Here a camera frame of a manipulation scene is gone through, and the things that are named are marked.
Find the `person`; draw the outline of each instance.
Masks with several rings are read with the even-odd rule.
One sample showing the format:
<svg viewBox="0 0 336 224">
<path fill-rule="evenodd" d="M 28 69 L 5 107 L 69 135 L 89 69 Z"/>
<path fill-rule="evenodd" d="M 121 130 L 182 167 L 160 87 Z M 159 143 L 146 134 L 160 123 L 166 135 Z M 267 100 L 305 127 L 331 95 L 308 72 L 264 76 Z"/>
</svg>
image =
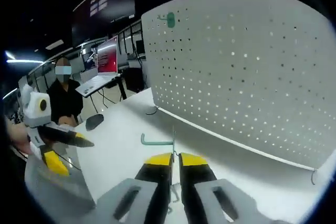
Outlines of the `person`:
<svg viewBox="0 0 336 224">
<path fill-rule="evenodd" d="M 82 96 L 75 90 L 79 82 L 71 80 L 71 65 L 68 59 L 61 58 L 55 65 L 56 80 L 47 93 L 50 97 L 51 120 L 57 124 L 77 126 L 77 116 L 83 108 Z"/>
</svg>

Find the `white pegboard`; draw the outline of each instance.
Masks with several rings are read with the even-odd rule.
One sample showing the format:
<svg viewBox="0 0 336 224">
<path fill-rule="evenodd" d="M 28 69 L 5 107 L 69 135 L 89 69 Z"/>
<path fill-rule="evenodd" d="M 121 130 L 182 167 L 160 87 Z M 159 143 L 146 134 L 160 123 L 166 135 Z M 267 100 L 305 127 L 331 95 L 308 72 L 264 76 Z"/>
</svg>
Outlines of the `white pegboard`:
<svg viewBox="0 0 336 224">
<path fill-rule="evenodd" d="M 311 7 L 173 0 L 145 13 L 142 27 L 157 106 L 308 167 L 335 149 L 336 37 Z"/>
</svg>

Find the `desk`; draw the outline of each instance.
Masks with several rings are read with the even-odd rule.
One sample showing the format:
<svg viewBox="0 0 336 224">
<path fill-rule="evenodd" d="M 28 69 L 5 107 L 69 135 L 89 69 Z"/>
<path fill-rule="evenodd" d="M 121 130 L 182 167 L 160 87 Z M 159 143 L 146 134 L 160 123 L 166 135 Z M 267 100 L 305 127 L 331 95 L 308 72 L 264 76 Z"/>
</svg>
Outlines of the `desk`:
<svg viewBox="0 0 336 224">
<path fill-rule="evenodd" d="M 150 89 L 105 110 L 104 121 L 87 132 L 85 124 L 76 130 L 94 142 L 92 148 L 77 148 L 78 160 L 89 191 L 98 198 L 125 178 L 134 178 L 152 155 L 172 151 L 172 146 L 144 146 L 146 141 L 171 141 L 176 130 L 175 150 L 202 155 L 218 179 L 225 178 L 252 196 L 258 210 L 270 219 L 298 223 L 322 193 L 313 186 L 311 171 L 293 167 L 215 138 L 161 111 L 152 112 Z M 173 173 L 173 182 L 179 180 Z M 181 202 L 171 203 L 173 212 L 165 223 L 187 223 Z"/>
</svg>

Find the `laptop screen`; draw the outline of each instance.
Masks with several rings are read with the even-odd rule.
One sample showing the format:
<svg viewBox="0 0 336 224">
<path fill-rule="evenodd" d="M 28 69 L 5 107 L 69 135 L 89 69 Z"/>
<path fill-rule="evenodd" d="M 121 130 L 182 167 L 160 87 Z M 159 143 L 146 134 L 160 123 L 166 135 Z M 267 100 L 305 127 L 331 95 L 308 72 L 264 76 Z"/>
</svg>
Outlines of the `laptop screen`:
<svg viewBox="0 0 336 224">
<path fill-rule="evenodd" d="M 98 46 L 98 74 L 118 72 L 117 36 Z"/>
</svg>

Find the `computer mouse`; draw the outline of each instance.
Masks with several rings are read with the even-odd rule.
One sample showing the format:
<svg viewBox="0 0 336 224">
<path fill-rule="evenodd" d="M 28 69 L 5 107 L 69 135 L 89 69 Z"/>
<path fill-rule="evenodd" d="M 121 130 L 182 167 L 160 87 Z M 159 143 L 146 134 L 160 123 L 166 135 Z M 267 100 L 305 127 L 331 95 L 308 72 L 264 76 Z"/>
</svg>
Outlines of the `computer mouse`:
<svg viewBox="0 0 336 224">
<path fill-rule="evenodd" d="M 85 128 L 87 131 L 94 130 L 102 121 L 104 116 L 102 114 L 93 115 L 86 120 Z"/>
</svg>

